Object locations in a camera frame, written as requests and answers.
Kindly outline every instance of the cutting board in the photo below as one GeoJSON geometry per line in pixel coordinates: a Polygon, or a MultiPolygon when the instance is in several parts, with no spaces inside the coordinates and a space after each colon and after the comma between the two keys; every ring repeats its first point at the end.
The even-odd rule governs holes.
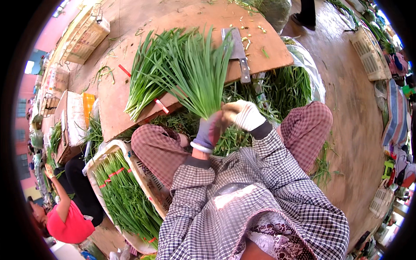
{"type": "MultiPolygon", "coordinates": [[[[116,83],[113,85],[111,77],[105,76],[99,83],[100,119],[104,141],[108,142],[136,124],[145,124],[156,115],[164,114],[155,102],[151,102],[142,111],[137,122],[131,121],[130,116],[123,112],[129,96],[129,84],[126,83],[126,81],[129,82],[129,77],[118,68],[118,65],[121,64],[127,71],[131,71],[140,39],[144,40],[150,30],[161,33],[163,30],[174,27],[188,29],[199,27],[202,32],[206,26],[207,33],[209,27],[213,25],[215,29],[212,33],[212,41],[214,46],[218,46],[222,41],[220,29],[232,25],[239,29],[241,37],[248,37],[248,34],[251,34],[251,37],[248,37],[251,44],[246,51],[250,74],[293,64],[292,56],[285,44],[260,13],[251,12],[249,8],[246,10],[230,1],[212,3],[214,4],[199,3],[178,9],[165,16],[146,21],[143,25],[138,25],[140,30],[137,32],[130,31],[123,35],[123,42],[114,49],[114,56],[118,58],[110,57],[106,62],[107,66],[114,68],[113,74],[116,83]]],[[[238,80],[240,77],[241,71],[238,61],[230,61],[226,82],[238,80]]],[[[164,94],[159,99],[169,111],[180,106],[178,100],[170,94],[164,94]]]]}

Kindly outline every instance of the plaid pants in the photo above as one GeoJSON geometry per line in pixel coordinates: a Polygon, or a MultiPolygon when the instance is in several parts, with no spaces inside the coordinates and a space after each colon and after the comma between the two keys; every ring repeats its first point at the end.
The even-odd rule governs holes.
{"type": "MultiPolygon", "coordinates": [[[[332,126],[332,113],[321,102],[294,108],[283,120],[280,130],[285,147],[304,172],[313,165],[332,126]]],[[[179,134],[168,128],[145,124],[131,137],[137,157],[167,187],[190,153],[180,145],[179,134]]]]}

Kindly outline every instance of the red shirt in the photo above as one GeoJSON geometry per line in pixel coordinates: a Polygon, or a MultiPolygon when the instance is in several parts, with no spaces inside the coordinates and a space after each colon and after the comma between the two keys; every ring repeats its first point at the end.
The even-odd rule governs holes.
{"type": "Polygon", "coordinates": [[[48,222],[46,228],[49,234],[57,240],[68,243],[77,244],[84,241],[90,236],[95,228],[90,220],[85,220],[77,205],[71,201],[68,216],[65,223],[56,212],[56,205],[51,212],[47,214],[48,222]]]}

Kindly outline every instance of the bangle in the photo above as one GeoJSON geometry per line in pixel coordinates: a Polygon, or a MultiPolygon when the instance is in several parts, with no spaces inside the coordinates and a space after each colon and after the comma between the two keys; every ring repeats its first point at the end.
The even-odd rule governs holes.
{"type": "Polygon", "coordinates": [[[212,154],[212,150],[211,149],[209,149],[209,148],[206,148],[206,147],[204,147],[204,146],[202,146],[202,145],[199,145],[199,144],[197,144],[197,143],[194,143],[193,141],[191,142],[191,144],[190,144],[193,148],[195,148],[195,149],[197,149],[197,150],[200,150],[201,152],[203,152],[203,153],[206,153],[206,154],[212,154]]]}

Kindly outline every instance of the knife handle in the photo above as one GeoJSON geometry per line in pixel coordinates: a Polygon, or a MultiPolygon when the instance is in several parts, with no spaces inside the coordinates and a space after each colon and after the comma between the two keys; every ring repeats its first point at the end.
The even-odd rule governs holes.
{"type": "Polygon", "coordinates": [[[250,72],[248,71],[248,65],[247,60],[244,58],[238,59],[240,61],[240,67],[241,67],[241,83],[242,84],[248,84],[251,82],[250,79],[250,72]]]}

